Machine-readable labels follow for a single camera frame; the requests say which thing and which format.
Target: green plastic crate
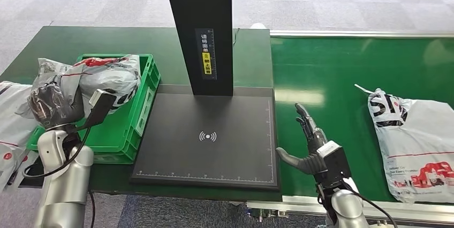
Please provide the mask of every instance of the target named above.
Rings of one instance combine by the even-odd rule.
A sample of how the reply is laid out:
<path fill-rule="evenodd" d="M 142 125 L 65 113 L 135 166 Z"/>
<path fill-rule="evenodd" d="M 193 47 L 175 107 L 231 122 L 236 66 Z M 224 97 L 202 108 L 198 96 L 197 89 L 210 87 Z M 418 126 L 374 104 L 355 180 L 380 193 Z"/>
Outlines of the green plastic crate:
<path fill-rule="evenodd" d="M 121 106 L 115 113 L 107 115 L 104 122 L 92 127 L 86 145 L 95 153 L 94 161 L 99 164 L 132 164 L 139 148 L 140 139 L 145 129 L 148 114 L 161 75 L 150 54 L 137 54 L 140 57 L 142 80 L 132 101 Z M 125 54 L 83 54 L 77 62 L 84 58 L 120 58 Z M 85 119 L 77 122 L 80 126 Z M 37 150 L 37 141 L 44 128 L 38 126 L 27 142 L 27 148 Z M 85 130 L 80 131 L 82 138 Z"/>

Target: green table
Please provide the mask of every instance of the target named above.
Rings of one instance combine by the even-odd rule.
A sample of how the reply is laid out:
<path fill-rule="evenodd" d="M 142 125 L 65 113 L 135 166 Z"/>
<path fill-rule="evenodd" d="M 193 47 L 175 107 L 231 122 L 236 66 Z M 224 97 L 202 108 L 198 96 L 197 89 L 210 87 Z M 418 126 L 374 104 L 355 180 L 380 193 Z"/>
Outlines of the green table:
<path fill-rule="evenodd" d="M 37 58 L 73 64 L 84 53 L 151 53 L 161 73 L 161 84 L 188 85 L 183 54 L 174 28 L 43 27 L 1 75 L 0 80 L 31 84 L 38 72 Z M 272 87 L 268 30 L 242 29 L 234 45 L 234 85 Z M 90 188 L 110 194 L 149 194 L 219 200 L 281 200 L 278 192 L 241 189 L 149 186 L 129 183 L 131 165 L 92 167 Z"/>
<path fill-rule="evenodd" d="M 269 31 L 241 29 L 234 47 L 234 85 L 274 87 L 277 142 L 297 156 L 307 154 L 304 135 L 294 121 L 293 104 L 302 103 L 328 139 L 345 148 L 360 192 L 374 201 L 395 202 L 385 182 L 367 95 L 353 85 L 380 87 L 400 97 L 437 100 L 454 107 L 453 37 L 272 33 L 270 39 Z M 83 53 L 151 53 L 162 83 L 188 84 L 173 28 L 43 27 L 0 79 L 30 83 L 37 72 L 37 58 L 71 64 Z M 131 185 L 131 171 L 131 166 L 94 165 L 90 187 L 111 194 L 198 199 L 281 201 L 281 195 L 316 196 L 314 179 L 285 164 L 281 164 L 282 194 Z"/>

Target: black cable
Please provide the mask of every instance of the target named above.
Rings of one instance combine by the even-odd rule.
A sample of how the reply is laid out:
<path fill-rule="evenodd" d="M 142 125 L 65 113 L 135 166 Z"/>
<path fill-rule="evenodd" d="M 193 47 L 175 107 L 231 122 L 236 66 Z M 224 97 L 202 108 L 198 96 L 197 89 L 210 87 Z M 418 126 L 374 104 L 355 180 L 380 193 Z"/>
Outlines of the black cable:
<path fill-rule="evenodd" d="M 96 215 L 95 198 L 93 197 L 93 192 L 91 189 L 88 190 L 88 194 L 90 194 L 90 199 L 92 200 L 92 224 L 90 225 L 90 228 L 93 228 L 95 225 L 95 215 Z"/>
<path fill-rule="evenodd" d="M 233 43 L 232 43 L 232 47 L 235 47 L 235 43 L 237 43 L 237 34 L 238 32 L 240 31 L 240 28 L 238 27 L 237 29 L 235 29 L 235 33 L 233 34 Z"/>
<path fill-rule="evenodd" d="M 397 224 L 396 224 L 396 221 L 394 221 L 394 219 L 391 217 L 391 215 L 388 214 L 388 212 L 386 212 L 384 209 L 382 209 L 381 207 L 379 207 L 377 204 L 375 204 L 374 202 L 372 202 L 371 200 L 368 200 L 367 198 L 365 198 L 363 195 L 359 194 L 358 192 L 354 191 L 352 189 L 352 187 L 350 187 L 350 185 L 348 185 L 346 182 L 342 181 L 342 183 L 344 184 L 344 186 L 349 190 L 351 191 L 354 195 L 360 197 L 362 200 L 366 201 L 367 203 L 371 204 L 374 208 L 378 209 L 380 212 L 384 213 L 384 215 L 389 219 L 389 221 L 391 221 L 392 225 L 394 226 L 394 228 L 398 228 L 397 227 Z"/>
<path fill-rule="evenodd" d="M 85 133 L 84 135 L 84 138 L 82 139 L 82 144 L 79 146 L 79 148 L 77 149 L 77 151 L 74 153 L 74 155 L 68 159 L 62 166 L 56 168 L 55 170 L 53 171 L 50 171 L 48 173 L 44 173 L 44 174 L 39 174 L 37 176 L 29 176 L 27 174 L 27 171 L 32 168 L 33 165 L 35 164 L 31 164 L 29 165 L 28 167 L 26 167 L 23 172 L 22 172 L 22 175 L 24 176 L 24 178 L 28 178 L 28 179 L 38 179 L 38 178 L 44 178 L 44 177 L 47 177 L 47 176 L 51 176 L 52 174 L 64 169 L 65 167 L 67 167 L 71 162 L 74 161 L 74 159 L 77 157 L 77 155 L 80 153 L 80 151 L 82 150 L 82 147 L 85 145 L 85 142 L 87 141 L 87 138 L 88 138 L 88 134 L 90 133 L 90 129 L 91 127 L 89 127 L 87 129 L 87 132 Z"/>

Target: floor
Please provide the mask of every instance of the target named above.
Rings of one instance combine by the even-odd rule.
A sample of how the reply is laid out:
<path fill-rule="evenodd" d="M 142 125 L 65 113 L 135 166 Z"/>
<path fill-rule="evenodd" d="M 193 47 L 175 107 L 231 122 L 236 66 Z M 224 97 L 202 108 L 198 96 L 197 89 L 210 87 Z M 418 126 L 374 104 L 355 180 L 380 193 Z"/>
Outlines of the floor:
<path fill-rule="evenodd" d="M 233 26 L 270 29 L 453 32 L 454 0 L 233 0 Z M 169 0 L 0 0 L 0 73 L 42 26 L 172 27 Z M 31 227 L 39 191 L 0 195 L 0 226 Z M 245 206 L 146 196 L 95 195 L 95 227 L 315 227 L 323 217 L 260 224 Z M 90 205 L 86 218 L 91 217 Z"/>

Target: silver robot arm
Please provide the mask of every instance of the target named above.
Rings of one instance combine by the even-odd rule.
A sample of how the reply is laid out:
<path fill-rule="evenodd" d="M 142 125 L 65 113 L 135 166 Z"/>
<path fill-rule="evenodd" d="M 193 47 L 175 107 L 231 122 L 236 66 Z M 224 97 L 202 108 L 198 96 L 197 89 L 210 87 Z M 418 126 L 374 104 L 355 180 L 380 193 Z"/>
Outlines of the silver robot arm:
<path fill-rule="evenodd" d="M 69 124 L 83 117 L 81 95 L 76 104 L 63 106 L 63 95 L 57 83 L 45 84 L 32 91 L 29 105 L 35 118 L 46 128 L 37 142 L 44 174 L 28 175 L 28 179 L 44 178 L 35 228 L 83 228 L 93 151 L 85 146 L 92 126 L 102 123 L 113 106 L 115 96 L 97 90 L 89 103 L 93 106 L 85 123 Z M 78 131 L 87 129 L 80 140 Z"/>
<path fill-rule="evenodd" d="M 66 162 L 63 141 L 65 131 L 51 130 L 38 139 L 38 151 L 44 173 L 62 166 Z M 73 147 L 72 157 L 77 151 Z M 82 228 L 85 219 L 85 204 L 88 192 L 93 151 L 82 146 L 77 157 L 64 169 L 44 178 L 41 199 L 35 220 L 36 228 L 64 227 Z"/>
<path fill-rule="evenodd" d="M 328 141 L 322 129 L 307 110 L 296 103 L 297 117 L 307 139 L 309 155 L 297 158 L 283 148 L 277 148 L 279 157 L 287 164 L 305 174 L 313 175 L 320 203 L 327 210 L 327 227 L 370 228 L 363 213 L 363 199 L 351 179 L 351 171 L 344 150 L 333 141 Z"/>

